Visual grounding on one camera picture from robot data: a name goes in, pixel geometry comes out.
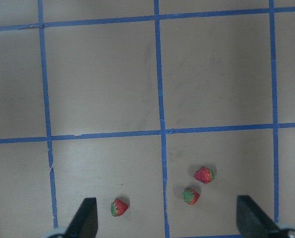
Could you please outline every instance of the grid square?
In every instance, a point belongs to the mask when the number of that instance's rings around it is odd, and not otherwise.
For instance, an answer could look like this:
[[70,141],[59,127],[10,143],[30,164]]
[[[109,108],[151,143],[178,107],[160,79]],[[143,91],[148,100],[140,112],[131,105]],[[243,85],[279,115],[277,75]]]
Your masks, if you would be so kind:
[[295,128],[279,131],[280,222],[295,226]]
[[0,26],[38,22],[37,0],[0,0]]
[[[97,237],[164,237],[160,136],[54,142],[59,226],[67,226],[85,197],[96,197]],[[121,218],[116,198],[129,200]]]
[[0,237],[41,237],[52,228],[47,144],[0,144]]
[[[272,130],[247,130],[168,136],[168,215],[172,237],[238,234],[236,197],[250,195],[274,215]],[[202,166],[216,170],[208,184],[193,175]],[[190,206],[185,188],[201,193]]]
[[295,0],[274,0],[275,7],[295,6]]
[[159,0],[161,14],[268,8],[268,0]]
[[0,139],[45,134],[38,30],[0,32]]
[[153,0],[44,0],[46,21],[88,20],[153,14]]
[[159,129],[153,22],[46,30],[53,134]]
[[267,14],[161,24],[167,128],[272,122]]
[[295,12],[276,14],[275,27],[278,119],[295,122]]

